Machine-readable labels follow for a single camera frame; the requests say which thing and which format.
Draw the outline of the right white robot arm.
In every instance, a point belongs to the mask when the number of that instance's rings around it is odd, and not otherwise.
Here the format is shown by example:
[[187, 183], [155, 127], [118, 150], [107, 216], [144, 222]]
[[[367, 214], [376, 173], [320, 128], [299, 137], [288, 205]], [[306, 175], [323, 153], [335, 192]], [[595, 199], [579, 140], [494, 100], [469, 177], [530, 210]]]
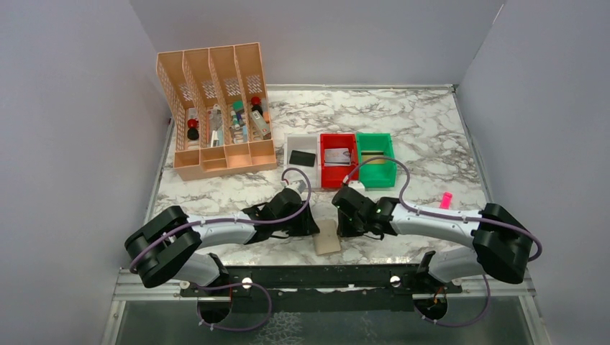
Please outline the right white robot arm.
[[452, 211], [418, 206], [401, 198], [372, 201], [344, 186], [332, 205], [351, 232], [425, 236], [458, 244], [457, 249], [425, 254], [419, 278], [434, 285], [475, 275], [520, 284], [535, 243], [531, 233], [495, 203], [487, 203], [481, 211]]

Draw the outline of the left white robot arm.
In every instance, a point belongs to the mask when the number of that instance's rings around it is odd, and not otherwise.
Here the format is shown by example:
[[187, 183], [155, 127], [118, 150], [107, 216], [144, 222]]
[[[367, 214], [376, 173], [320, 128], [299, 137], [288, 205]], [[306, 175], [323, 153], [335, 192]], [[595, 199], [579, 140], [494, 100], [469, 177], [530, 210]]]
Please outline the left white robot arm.
[[197, 250], [223, 244], [248, 245], [266, 241], [281, 231], [287, 237], [319, 233], [309, 207], [294, 189], [284, 188], [270, 201], [244, 208], [233, 216], [190, 217], [180, 206], [159, 213], [124, 243], [130, 272], [146, 288], [171, 279], [203, 287], [223, 285], [228, 272], [214, 253]]

